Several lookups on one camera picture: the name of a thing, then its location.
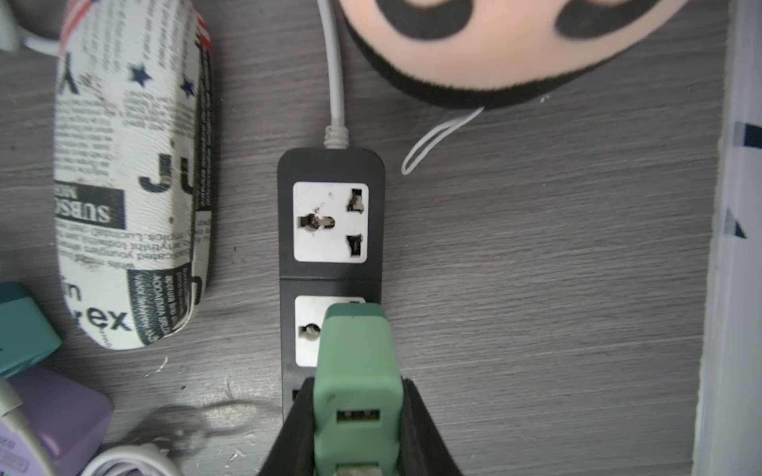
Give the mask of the green charger adapter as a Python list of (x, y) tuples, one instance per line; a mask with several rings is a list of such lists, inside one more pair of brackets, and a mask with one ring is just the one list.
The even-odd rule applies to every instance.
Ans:
[(391, 324), (377, 303), (327, 309), (313, 389), (319, 475), (372, 466), (397, 473), (404, 401)]

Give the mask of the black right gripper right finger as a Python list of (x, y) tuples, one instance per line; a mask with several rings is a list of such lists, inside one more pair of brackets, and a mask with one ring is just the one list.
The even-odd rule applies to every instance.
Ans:
[(462, 476), (415, 383), (404, 379), (403, 389), (400, 474)]

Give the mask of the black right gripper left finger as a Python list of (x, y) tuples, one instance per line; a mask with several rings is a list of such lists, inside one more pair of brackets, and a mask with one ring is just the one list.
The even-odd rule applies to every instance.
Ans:
[(307, 378), (297, 392), (289, 412), (265, 462), (262, 476), (313, 476), (315, 474), (315, 379)]

